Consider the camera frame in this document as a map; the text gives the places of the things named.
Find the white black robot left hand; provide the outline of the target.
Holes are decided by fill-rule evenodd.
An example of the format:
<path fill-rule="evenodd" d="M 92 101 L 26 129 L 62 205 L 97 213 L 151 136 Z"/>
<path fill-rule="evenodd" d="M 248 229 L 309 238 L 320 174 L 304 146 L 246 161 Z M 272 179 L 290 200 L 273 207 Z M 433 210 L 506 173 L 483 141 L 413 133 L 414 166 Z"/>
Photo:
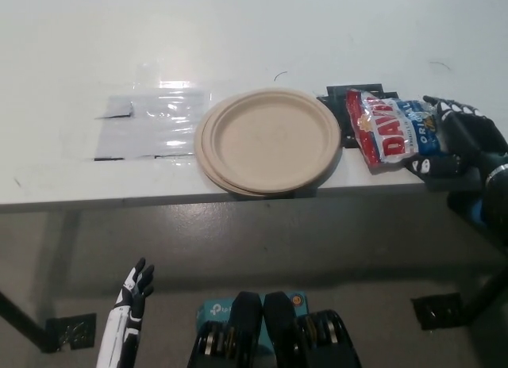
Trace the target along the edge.
<path fill-rule="evenodd" d="M 146 299 L 153 293 L 155 267 L 141 258 L 131 269 L 111 309 L 98 353 L 97 368 L 135 366 Z"/>

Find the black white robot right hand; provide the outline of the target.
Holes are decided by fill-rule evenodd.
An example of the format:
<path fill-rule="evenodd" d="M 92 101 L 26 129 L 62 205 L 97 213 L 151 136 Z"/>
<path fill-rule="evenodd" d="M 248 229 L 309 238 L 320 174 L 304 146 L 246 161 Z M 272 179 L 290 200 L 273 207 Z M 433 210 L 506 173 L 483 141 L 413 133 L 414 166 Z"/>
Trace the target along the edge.
<path fill-rule="evenodd" d="M 426 181 L 457 178 L 478 171 L 483 187 L 507 170 L 507 142 L 495 123 L 471 105 L 429 95 L 423 101 L 436 110 L 438 134 L 447 151 L 439 155 L 417 154 L 406 168 Z"/>

